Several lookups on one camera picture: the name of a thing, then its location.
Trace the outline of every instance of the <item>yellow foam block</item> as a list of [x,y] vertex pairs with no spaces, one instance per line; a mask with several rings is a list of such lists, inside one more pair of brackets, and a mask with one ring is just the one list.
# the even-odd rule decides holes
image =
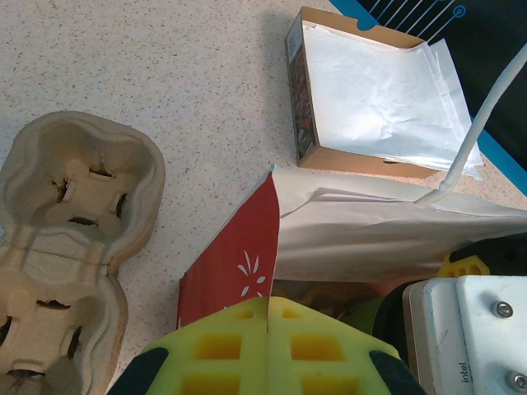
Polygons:
[[255,298],[152,343],[148,395],[389,395],[369,352],[390,345],[287,299]]
[[301,304],[271,298],[268,393],[272,395],[389,395],[370,360],[390,345]]
[[477,256],[473,255],[460,261],[452,263],[448,255],[441,265],[438,277],[461,277],[466,274],[484,275],[491,274],[490,269]]

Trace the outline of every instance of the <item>paper bag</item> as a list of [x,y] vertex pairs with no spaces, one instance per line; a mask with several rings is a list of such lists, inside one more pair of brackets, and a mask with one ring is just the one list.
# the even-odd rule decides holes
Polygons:
[[527,231],[527,211],[365,176],[266,174],[180,283],[178,323],[255,296],[274,279],[378,282],[432,277],[448,252]]

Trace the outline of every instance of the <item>white plastic strap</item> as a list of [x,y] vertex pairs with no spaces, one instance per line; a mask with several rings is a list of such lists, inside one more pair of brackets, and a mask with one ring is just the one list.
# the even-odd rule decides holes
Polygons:
[[497,101],[499,101],[501,95],[503,95],[505,90],[512,83],[512,80],[514,80],[518,75],[521,68],[525,65],[525,62],[527,62],[527,44],[524,44],[523,48],[520,49],[520,51],[511,60],[507,67],[505,67],[503,72],[501,72],[500,76],[492,86],[487,98],[485,101],[483,101],[481,108],[474,118],[467,136],[461,144],[458,155],[455,157],[454,162],[446,174],[445,179],[441,181],[439,188],[434,189],[433,191],[430,191],[423,197],[419,198],[415,204],[423,207],[430,206],[432,203],[441,200],[447,193],[454,189],[455,185],[459,181],[464,164],[469,158],[469,153],[478,140],[478,137],[481,134],[485,123],[487,123],[494,106],[496,105]]

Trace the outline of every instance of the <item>white device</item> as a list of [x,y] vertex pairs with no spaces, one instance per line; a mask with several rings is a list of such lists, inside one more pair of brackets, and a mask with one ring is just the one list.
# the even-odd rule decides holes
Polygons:
[[403,309],[408,363],[429,395],[527,393],[527,277],[422,281]]

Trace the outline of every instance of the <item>metal screw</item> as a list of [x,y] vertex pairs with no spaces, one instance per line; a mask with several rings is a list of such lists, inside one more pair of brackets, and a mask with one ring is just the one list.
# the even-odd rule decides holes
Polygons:
[[503,301],[497,302],[494,305],[494,314],[498,318],[510,318],[512,317],[512,314],[513,314],[512,306],[508,304],[507,302],[503,302]]
[[506,377],[509,387],[518,393],[527,393],[527,376],[518,372],[510,372]]

